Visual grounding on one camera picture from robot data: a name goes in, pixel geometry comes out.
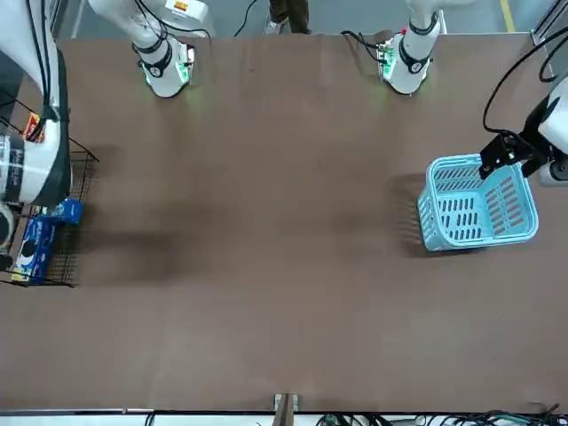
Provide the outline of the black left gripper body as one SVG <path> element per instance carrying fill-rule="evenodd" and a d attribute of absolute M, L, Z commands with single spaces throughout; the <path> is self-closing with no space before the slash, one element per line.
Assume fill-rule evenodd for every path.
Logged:
<path fill-rule="evenodd" d="M 554 149 L 539 131 L 539 126 L 550 116 L 553 109 L 554 106 L 549 105 L 549 99 L 543 99 L 528 114 L 523 129 L 514 140 L 516 158 L 553 157 Z"/>

